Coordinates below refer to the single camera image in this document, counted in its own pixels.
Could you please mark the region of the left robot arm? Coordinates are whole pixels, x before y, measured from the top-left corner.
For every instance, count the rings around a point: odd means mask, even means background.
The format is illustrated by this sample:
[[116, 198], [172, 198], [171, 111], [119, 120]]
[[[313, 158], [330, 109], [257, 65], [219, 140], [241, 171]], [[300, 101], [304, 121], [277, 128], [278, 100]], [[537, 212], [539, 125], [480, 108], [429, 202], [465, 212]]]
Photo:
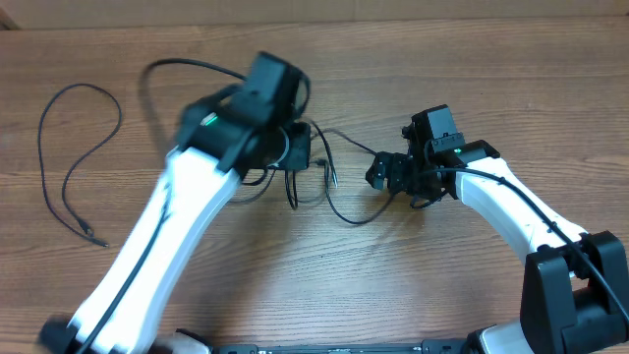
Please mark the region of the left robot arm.
[[146, 353], [172, 291], [212, 219], [252, 169], [280, 169], [297, 148], [311, 94], [298, 67], [260, 52], [238, 83], [182, 112], [142, 215], [103, 279], [69, 318], [49, 318], [37, 343], [49, 353]]

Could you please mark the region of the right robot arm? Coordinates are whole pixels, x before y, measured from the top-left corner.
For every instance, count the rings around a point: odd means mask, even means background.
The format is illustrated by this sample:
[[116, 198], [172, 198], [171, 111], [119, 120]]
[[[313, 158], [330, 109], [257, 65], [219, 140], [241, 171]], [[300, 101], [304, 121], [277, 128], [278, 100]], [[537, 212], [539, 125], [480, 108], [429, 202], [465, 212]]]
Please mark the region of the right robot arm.
[[528, 189], [489, 143], [466, 142], [447, 105], [415, 114], [405, 153], [375, 154], [368, 183], [424, 208], [451, 196], [476, 211], [524, 266], [517, 319], [425, 353], [592, 353], [628, 340], [628, 265], [611, 232], [590, 233]]

